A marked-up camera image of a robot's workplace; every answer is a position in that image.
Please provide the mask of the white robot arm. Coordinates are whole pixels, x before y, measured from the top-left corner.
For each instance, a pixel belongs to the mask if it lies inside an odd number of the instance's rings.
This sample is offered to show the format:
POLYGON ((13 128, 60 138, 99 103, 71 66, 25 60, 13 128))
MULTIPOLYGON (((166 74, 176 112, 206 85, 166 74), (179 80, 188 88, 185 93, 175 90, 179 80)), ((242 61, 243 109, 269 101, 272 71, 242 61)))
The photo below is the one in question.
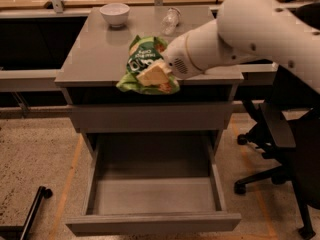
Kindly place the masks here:
POLYGON ((162 56, 137 76, 142 85, 267 59, 320 92, 319 30, 275 0, 224 0, 214 20, 172 40, 162 56))

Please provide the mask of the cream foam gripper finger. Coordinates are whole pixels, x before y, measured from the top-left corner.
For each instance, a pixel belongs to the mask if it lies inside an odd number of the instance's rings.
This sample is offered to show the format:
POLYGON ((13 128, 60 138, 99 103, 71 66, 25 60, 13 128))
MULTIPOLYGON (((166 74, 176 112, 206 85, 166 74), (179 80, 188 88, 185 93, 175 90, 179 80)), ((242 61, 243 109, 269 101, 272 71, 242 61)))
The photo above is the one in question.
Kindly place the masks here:
POLYGON ((160 85, 169 81, 170 69, 163 60, 157 60, 139 73, 136 78, 143 86, 160 85))

